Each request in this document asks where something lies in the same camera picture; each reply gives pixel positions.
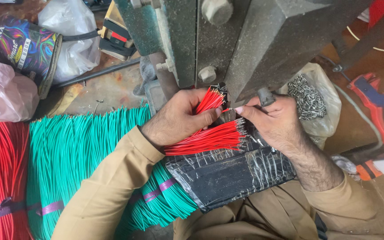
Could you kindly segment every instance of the man's left hand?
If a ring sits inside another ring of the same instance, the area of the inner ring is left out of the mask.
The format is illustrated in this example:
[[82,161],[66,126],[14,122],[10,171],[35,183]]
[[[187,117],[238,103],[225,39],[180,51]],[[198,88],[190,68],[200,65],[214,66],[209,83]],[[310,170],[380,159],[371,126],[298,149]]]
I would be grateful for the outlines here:
[[205,88],[180,90],[142,127],[142,134],[159,149],[178,143],[199,129],[209,126],[220,116],[220,108],[212,108],[198,115],[192,114],[206,92]]

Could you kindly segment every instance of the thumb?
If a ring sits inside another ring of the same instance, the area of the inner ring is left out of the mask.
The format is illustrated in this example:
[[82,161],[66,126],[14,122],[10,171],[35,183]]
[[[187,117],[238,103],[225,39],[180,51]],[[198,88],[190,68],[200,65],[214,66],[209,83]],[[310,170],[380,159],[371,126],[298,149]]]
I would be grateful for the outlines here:
[[254,125],[265,117],[265,113],[252,106],[241,106],[235,109],[236,113],[247,118]]
[[214,123],[214,121],[216,121],[220,114],[221,110],[219,108],[205,110],[204,112],[201,112],[198,115],[192,116],[193,126],[195,126],[196,129],[199,130],[208,125],[211,125],[211,123]]

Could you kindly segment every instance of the colorful notebook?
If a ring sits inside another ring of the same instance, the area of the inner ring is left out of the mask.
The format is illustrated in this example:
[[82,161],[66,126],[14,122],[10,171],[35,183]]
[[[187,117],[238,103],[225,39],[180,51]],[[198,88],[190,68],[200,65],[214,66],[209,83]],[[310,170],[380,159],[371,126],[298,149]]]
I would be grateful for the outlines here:
[[47,97],[56,71],[62,35],[10,15],[0,18],[0,62],[29,77]]

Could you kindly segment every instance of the teal wire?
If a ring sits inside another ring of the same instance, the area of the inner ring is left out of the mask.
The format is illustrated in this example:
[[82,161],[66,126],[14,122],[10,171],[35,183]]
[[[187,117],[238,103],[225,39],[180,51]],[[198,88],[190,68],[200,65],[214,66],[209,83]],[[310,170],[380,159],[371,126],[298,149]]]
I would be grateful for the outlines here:
[[[119,140],[136,125],[151,118],[148,104],[138,108],[121,107],[105,115],[57,115],[44,117],[30,126],[30,152],[27,205],[43,207],[57,201],[66,205],[90,177],[100,162],[114,151]],[[147,194],[171,178],[158,163],[149,181],[134,194]],[[178,216],[185,218],[196,209],[187,193],[174,184],[157,198],[145,203],[143,198],[127,204],[116,233],[121,237],[134,230],[160,224],[167,226]],[[44,216],[28,211],[32,235],[37,240],[50,240],[61,210]]]

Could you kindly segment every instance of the beige shirt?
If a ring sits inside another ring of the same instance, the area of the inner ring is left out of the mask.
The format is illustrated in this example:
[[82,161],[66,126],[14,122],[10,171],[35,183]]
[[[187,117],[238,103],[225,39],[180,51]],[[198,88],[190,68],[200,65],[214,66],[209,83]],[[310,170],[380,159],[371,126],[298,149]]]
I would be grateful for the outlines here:
[[[63,210],[52,239],[112,239],[133,190],[147,182],[152,166],[163,157],[164,155],[143,137],[137,126],[133,128],[119,141],[115,150],[99,164],[93,175],[82,182],[81,188]],[[299,191],[300,196],[288,194],[285,189],[289,187],[296,192]],[[280,209],[267,208],[270,201],[279,205]],[[259,212],[258,204],[260,203],[263,204]],[[218,222],[222,219],[221,214],[226,210],[228,220]],[[243,211],[243,216],[246,217],[239,222],[234,222],[240,215],[238,211]],[[298,182],[294,187],[294,182],[291,181],[289,184],[282,184],[251,195],[241,202],[236,210],[230,209],[227,205],[205,215],[199,211],[194,212],[188,219],[176,221],[178,223],[174,225],[174,238],[244,237],[249,239],[245,236],[252,235],[253,239],[254,237],[257,239],[317,239],[313,223],[315,211],[330,229],[328,232],[330,239],[349,239],[344,238],[344,234],[347,233],[356,234],[356,236],[377,234],[376,238],[365,239],[384,239],[384,226],[381,227],[376,221],[377,216],[380,215],[379,206],[369,201],[367,193],[348,176],[341,185],[324,192],[302,191]],[[275,220],[265,217],[264,213],[268,216],[276,216]],[[288,226],[291,226],[291,234],[284,235],[285,237],[281,234],[280,238],[280,234],[275,233],[290,231]]]

